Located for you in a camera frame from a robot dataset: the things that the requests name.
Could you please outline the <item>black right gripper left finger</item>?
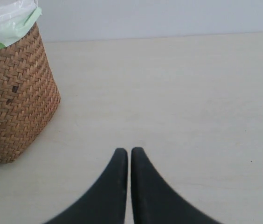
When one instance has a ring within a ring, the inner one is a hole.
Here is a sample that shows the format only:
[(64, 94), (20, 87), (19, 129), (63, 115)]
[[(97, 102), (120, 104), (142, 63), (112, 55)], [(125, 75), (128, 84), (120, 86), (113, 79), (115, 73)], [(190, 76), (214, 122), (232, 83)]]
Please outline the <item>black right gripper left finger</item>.
[(123, 224), (128, 181), (128, 154), (117, 148), (95, 183), (48, 224)]

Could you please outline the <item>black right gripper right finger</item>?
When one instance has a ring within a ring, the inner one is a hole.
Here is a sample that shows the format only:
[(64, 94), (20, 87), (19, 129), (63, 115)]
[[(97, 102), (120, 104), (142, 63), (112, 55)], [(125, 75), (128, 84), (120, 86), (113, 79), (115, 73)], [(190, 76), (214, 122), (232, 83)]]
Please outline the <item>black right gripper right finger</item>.
[(131, 201), (135, 224), (217, 224), (176, 193), (145, 151), (131, 151)]

